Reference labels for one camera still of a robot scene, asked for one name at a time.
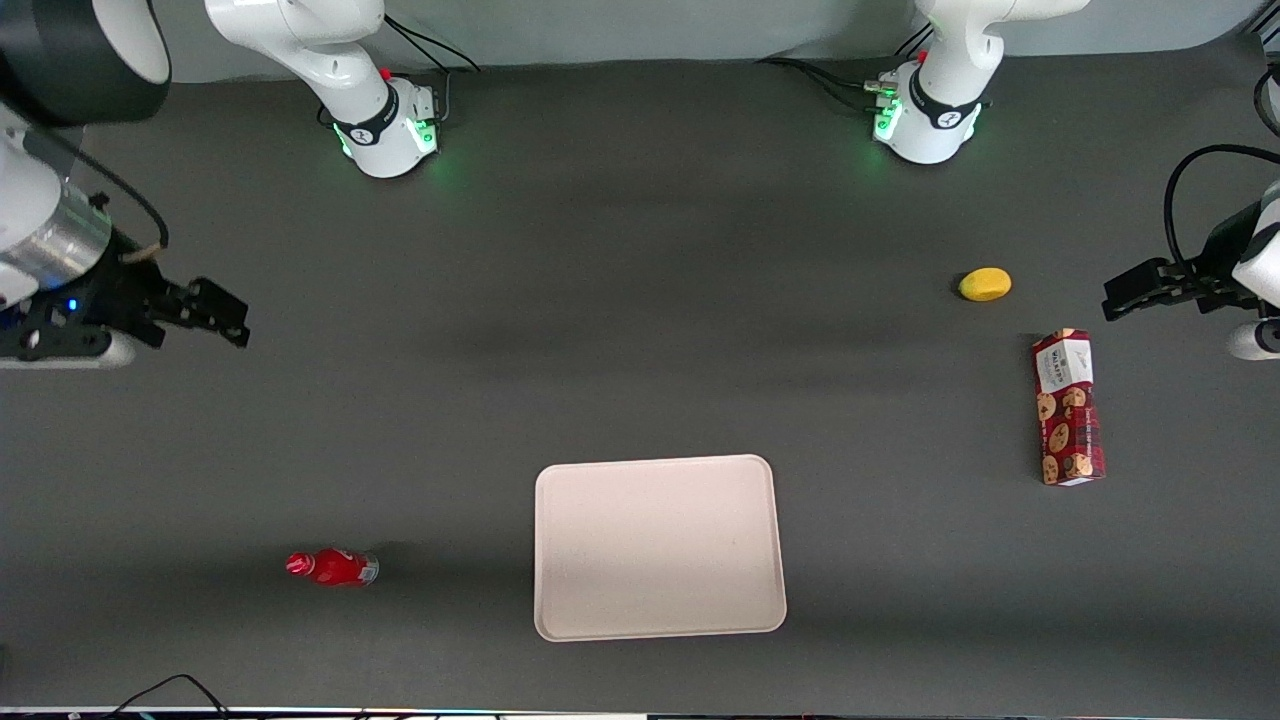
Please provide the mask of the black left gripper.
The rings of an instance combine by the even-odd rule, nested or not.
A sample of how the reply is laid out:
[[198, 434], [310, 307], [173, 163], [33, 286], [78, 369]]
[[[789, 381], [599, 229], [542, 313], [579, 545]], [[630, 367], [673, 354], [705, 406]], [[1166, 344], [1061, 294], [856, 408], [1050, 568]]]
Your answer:
[[1204, 275], [1190, 261], [1174, 263], [1178, 287], [1170, 283], [1170, 261], [1152, 258], [1103, 283], [1102, 313], [1116, 322], [1137, 310], [1192, 304], [1198, 314], [1234, 306], [1234, 297], [1265, 296], [1265, 202], [1230, 215], [1204, 243]]

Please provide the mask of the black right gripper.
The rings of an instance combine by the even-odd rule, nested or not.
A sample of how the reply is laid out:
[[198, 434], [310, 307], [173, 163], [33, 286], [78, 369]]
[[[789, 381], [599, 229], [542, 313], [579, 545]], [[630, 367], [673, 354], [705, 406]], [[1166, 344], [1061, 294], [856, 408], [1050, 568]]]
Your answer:
[[157, 348], [159, 324], [198, 327], [246, 348], [248, 305], [209, 278], [166, 282], [152, 259], [127, 263], [138, 246], [113, 234], [81, 278], [3, 310], [5, 363], [131, 363], [137, 346]]

